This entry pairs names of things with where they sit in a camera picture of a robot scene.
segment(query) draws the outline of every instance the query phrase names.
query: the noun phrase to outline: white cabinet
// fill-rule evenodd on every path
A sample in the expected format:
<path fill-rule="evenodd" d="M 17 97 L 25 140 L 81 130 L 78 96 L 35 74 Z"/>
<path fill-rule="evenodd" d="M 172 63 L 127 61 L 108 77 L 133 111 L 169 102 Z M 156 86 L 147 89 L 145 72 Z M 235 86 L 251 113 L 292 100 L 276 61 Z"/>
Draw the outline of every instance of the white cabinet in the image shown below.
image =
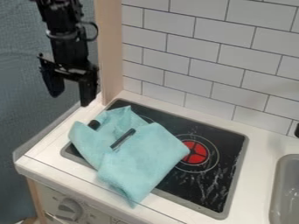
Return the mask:
<path fill-rule="evenodd" d="M 47 224 L 128 224 L 47 186 L 38 185 Z"/>

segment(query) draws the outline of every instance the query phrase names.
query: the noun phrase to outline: induction burner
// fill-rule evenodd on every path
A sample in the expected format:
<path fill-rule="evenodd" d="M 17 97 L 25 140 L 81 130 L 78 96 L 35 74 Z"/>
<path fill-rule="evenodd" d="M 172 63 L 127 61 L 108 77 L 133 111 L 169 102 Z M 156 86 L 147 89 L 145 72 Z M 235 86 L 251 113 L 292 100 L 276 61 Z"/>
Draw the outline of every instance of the induction burner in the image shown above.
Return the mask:
<path fill-rule="evenodd" d="M 116 100 L 108 110 L 128 105 L 146 122 L 163 125 L 191 151 L 153 193 L 215 219 L 225 219 L 245 154 L 246 138 L 130 101 Z M 68 145 L 62 155 L 81 162 L 73 145 Z"/>

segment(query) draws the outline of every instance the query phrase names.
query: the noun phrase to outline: towel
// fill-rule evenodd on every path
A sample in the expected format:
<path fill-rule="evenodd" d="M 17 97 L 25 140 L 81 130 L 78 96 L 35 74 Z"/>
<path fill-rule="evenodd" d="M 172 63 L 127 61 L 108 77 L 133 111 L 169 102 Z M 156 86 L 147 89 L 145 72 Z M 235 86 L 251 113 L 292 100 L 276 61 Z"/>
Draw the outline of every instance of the towel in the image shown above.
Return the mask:
<path fill-rule="evenodd" d="M 130 129 L 148 124 L 135 114 L 130 106 L 103 111 L 95 117 L 100 123 L 97 130 L 86 124 L 75 122 L 68 134 L 69 139 L 81 156 L 93 166 L 100 169 L 101 160 L 105 153 L 111 152 L 111 144 Z"/>
<path fill-rule="evenodd" d="M 98 176 L 135 207 L 189 152 L 163 126 L 152 123 L 137 128 L 116 151 L 107 153 Z"/>
<path fill-rule="evenodd" d="M 81 155 L 98 170 L 98 177 L 135 207 L 190 151 L 158 123 L 147 124 L 130 107 L 96 117 L 98 130 L 76 122 L 69 134 Z M 115 150 L 110 148 L 130 129 L 136 133 Z"/>

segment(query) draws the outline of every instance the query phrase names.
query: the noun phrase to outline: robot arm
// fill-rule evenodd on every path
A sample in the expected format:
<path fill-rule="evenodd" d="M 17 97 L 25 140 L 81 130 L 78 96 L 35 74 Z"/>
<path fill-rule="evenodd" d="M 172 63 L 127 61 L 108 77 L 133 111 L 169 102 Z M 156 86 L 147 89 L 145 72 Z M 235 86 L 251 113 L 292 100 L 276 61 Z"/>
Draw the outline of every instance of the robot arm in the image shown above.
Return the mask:
<path fill-rule="evenodd" d="M 47 25 L 46 36 L 52 46 L 52 57 L 43 53 L 38 56 L 45 85 L 52 97 L 58 97 L 65 90 L 64 79 L 78 82 L 81 106 L 86 107 L 97 94 L 99 69 L 87 59 L 87 42 L 97 38 L 98 27 L 95 23 L 81 21 L 84 15 L 79 0 L 35 2 Z M 87 38 L 84 25 L 95 28 L 93 38 Z"/>

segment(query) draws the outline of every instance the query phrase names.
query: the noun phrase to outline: wall tile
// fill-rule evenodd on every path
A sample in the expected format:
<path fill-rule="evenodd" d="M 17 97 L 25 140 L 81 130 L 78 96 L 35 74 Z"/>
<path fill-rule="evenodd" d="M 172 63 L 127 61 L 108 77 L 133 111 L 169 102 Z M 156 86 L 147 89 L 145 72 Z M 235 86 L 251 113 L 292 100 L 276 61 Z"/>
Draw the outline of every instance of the wall tile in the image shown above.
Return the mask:
<path fill-rule="evenodd" d="M 166 87 L 175 88 L 195 95 L 209 96 L 212 89 L 212 82 L 200 80 L 178 73 L 165 73 Z"/>
<path fill-rule="evenodd" d="M 283 56 L 278 75 L 299 80 L 299 59 Z"/>
<path fill-rule="evenodd" d="M 156 10 L 146 10 L 144 28 L 191 37 L 195 18 Z"/>
<path fill-rule="evenodd" d="M 233 120 L 283 135 L 287 134 L 291 124 L 290 119 L 241 107 L 236 108 Z"/>
<path fill-rule="evenodd" d="M 171 0 L 170 11 L 223 20 L 226 6 L 227 0 Z"/>
<path fill-rule="evenodd" d="M 214 83 L 212 98 L 251 109 L 263 110 L 268 97 L 266 94 L 259 94 L 238 87 L 229 87 Z"/>
<path fill-rule="evenodd" d="M 299 81 L 246 71 L 243 88 L 299 101 Z"/>
<path fill-rule="evenodd" d="M 253 48 L 299 57 L 299 34 L 258 28 Z"/>
<path fill-rule="evenodd" d="M 143 63 L 144 65 L 158 67 L 180 74 L 187 74 L 189 59 L 166 52 L 144 49 Z"/>
<path fill-rule="evenodd" d="M 232 119 L 234 105 L 222 101 L 215 101 L 194 94 L 187 94 L 185 106 L 188 109 L 195 109 L 212 116 L 219 116 L 224 119 Z"/>
<path fill-rule="evenodd" d="M 122 6 L 122 23 L 124 25 L 143 26 L 143 9 Z"/>
<path fill-rule="evenodd" d="M 297 124 L 298 124 L 298 123 L 299 123 L 298 121 L 293 121 L 293 122 L 292 122 L 292 125 L 291 125 L 291 127 L 290 127 L 290 129 L 289 129 L 288 136 L 297 138 L 297 137 L 295 136 L 295 130 L 296 130 L 296 128 L 297 128 Z"/>
<path fill-rule="evenodd" d="M 123 74 L 142 81 L 149 81 L 156 84 L 163 84 L 163 70 L 136 63 L 123 62 Z"/>
<path fill-rule="evenodd" d="M 258 72 L 275 74 L 280 56 L 229 45 L 221 46 L 219 63 L 246 68 Z"/>
<path fill-rule="evenodd" d="M 231 66 L 221 66 L 219 64 L 205 62 L 202 60 L 191 60 L 190 76 L 203 78 L 205 80 L 239 87 L 243 73 L 243 69 Z"/>
<path fill-rule="evenodd" d="M 195 38 L 206 39 L 234 46 L 250 47 L 254 27 L 211 19 L 197 18 Z"/>
<path fill-rule="evenodd" d="M 131 79 L 129 77 L 123 77 L 123 88 L 130 92 L 141 94 L 142 93 L 142 82 L 140 80 Z"/>
<path fill-rule="evenodd" d="M 167 52 L 215 62 L 219 52 L 219 44 L 169 35 Z"/>
<path fill-rule="evenodd" d="M 169 0 L 122 0 L 122 3 L 160 11 L 167 11 L 169 7 Z"/>
<path fill-rule="evenodd" d="M 295 7 L 231 0 L 227 21 L 288 31 L 295 13 Z"/>
<path fill-rule="evenodd" d="M 264 2 L 299 6 L 298 0 L 264 0 Z"/>
<path fill-rule="evenodd" d="M 295 17 L 295 20 L 294 20 L 294 24 L 293 24 L 293 27 L 292 27 L 292 31 L 293 32 L 299 32 L 299 10 L 297 11 L 297 14 L 296 14 L 296 17 Z"/>
<path fill-rule="evenodd" d="M 124 25 L 122 42 L 163 51 L 166 47 L 166 34 Z"/>
<path fill-rule="evenodd" d="M 266 112 L 299 120 L 299 102 L 270 96 Z"/>
<path fill-rule="evenodd" d="M 130 60 L 137 63 L 142 62 L 143 49 L 134 45 L 122 45 L 122 58 L 124 60 Z"/>
<path fill-rule="evenodd" d="M 161 101 L 171 102 L 179 106 L 184 105 L 184 92 L 177 91 L 167 87 L 161 87 L 158 85 L 150 84 L 148 82 L 143 83 L 143 95 Z"/>

